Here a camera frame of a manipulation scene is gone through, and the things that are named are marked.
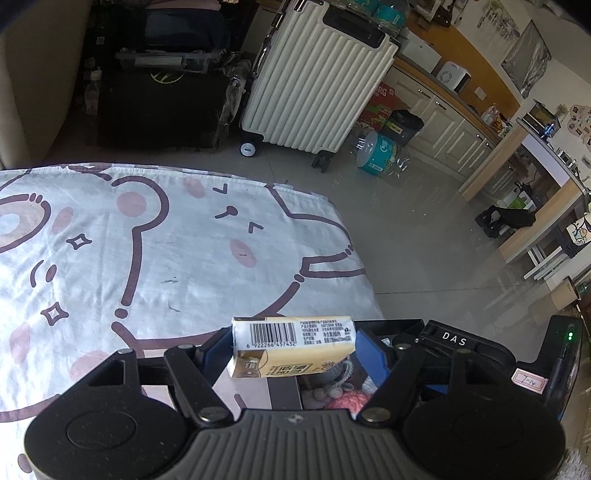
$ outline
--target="countertop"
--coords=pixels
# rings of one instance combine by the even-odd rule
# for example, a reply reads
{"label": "countertop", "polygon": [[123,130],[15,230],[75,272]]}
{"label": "countertop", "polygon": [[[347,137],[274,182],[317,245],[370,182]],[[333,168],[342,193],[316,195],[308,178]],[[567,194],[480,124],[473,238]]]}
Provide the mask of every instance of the countertop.
{"label": "countertop", "polygon": [[495,146],[501,142],[498,134],[489,125],[482,121],[478,113],[468,106],[468,104],[462,100],[456,92],[450,90],[437,80],[433,74],[429,73],[420,65],[402,54],[396,55],[393,66],[402,70],[419,83],[424,84],[426,88],[433,90],[438,96],[441,96],[442,100],[445,100],[458,110],[476,129],[480,130],[483,135],[486,135],[488,140]]}
{"label": "countertop", "polygon": [[552,148],[550,148],[550,146],[546,142],[544,142],[538,136],[538,134],[531,129],[531,127],[527,123],[525,123],[521,118],[517,119],[517,123],[519,124],[519,126],[525,128],[525,130],[538,141],[538,143],[550,154],[550,156],[553,157],[554,160],[556,160],[556,163],[560,165],[560,167],[567,173],[571,180],[574,181],[579,190],[583,192],[585,211],[588,212],[589,202],[591,201],[591,199],[589,197],[589,192],[587,191],[587,188],[585,188],[583,183],[577,178],[577,176],[571,171],[571,169],[566,166],[566,164],[560,159],[560,157],[554,152],[554,150],[552,150]]}

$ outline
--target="pink yarn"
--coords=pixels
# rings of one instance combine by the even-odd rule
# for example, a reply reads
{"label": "pink yarn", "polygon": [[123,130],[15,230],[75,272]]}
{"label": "pink yarn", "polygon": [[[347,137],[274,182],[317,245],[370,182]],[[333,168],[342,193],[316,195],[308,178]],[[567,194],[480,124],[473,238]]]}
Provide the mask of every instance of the pink yarn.
{"label": "pink yarn", "polygon": [[346,408],[352,414],[357,415],[370,398],[371,395],[367,395],[361,390],[352,390],[345,392],[342,397],[332,400],[325,408],[334,410]]}

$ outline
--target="plastic water bottle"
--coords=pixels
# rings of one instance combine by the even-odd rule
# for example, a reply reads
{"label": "plastic water bottle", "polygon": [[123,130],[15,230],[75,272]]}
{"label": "plastic water bottle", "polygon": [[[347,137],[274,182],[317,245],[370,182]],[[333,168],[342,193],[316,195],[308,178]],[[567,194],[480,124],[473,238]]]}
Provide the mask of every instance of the plastic water bottle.
{"label": "plastic water bottle", "polygon": [[103,73],[100,70],[95,70],[90,74],[90,83],[86,86],[84,92],[87,115],[96,116],[99,112],[100,80],[102,75]]}
{"label": "plastic water bottle", "polygon": [[349,155],[359,168],[376,176],[400,176],[407,169],[410,156],[394,140],[373,128],[353,130],[347,138]]}
{"label": "plastic water bottle", "polygon": [[491,105],[486,111],[480,116],[482,121],[487,125],[490,125],[495,121],[496,116],[499,114],[499,108],[496,105]]}

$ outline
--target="pink blush circle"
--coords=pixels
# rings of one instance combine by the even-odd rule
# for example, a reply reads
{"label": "pink blush circle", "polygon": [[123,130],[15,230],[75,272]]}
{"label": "pink blush circle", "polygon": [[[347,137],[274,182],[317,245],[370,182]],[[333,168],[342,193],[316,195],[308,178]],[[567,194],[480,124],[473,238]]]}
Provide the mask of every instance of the pink blush circle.
{"label": "pink blush circle", "polygon": [[256,265],[256,257],[250,247],[241,240],[234,239],[230,241],[230,250],[234,258],[246,268],[252,268]]}
{"label": "pink blush circle", "polygon": [[82,355],[70,367],[70,379],[77,382],[107,358],[109,358],[109,354],[100,350],[94,350]]}
{"label": "pink blush circle", "polygon": [[27,456],[24,453],[21,453],[17,457],[18,467],[25,473],[32,473],[33,469],[31,468],[31,464],[27,459]]}
{"label": "pink blush circle", "polygon": [[57,234],[66,229],[68,225],[72,222],[74,218],[74,209],[72,207],[64,207],[62,208],[56,216],[56,219],[53,220],[53,225],[51,226],[51,233]]}
{"label": "pink blush circle", "polygon": [[139,217],[146,211],[146,199],[135,192],[125,192],[117,197],[117,208],[126,217]]}
{"label": "pink blush circle", "polygon": [[31,347],[31,327],[27,322],[12,331],[8,344],[14,363],[17,365],[23,363]]}
{"label": "pink blush circle", "polygon": [[183,185],[191,197],[195,197],[197,199],[202,199],[205,197],[205,188],[199,179],[194,177],[186,177],[183,180]]}

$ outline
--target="bedsheet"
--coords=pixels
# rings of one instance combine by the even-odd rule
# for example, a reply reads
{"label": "bedsheet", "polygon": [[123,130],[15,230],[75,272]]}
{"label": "bedsheet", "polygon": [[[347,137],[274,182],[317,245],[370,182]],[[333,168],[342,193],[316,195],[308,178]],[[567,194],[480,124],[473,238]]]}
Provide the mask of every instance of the bedsheet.
{"label": "bedsheet", "polygon": [[75,164],[0,172],[0,478],[22,438],[113,351],[201,344],[232,316],[381,319],[335,207],[204,171]]}

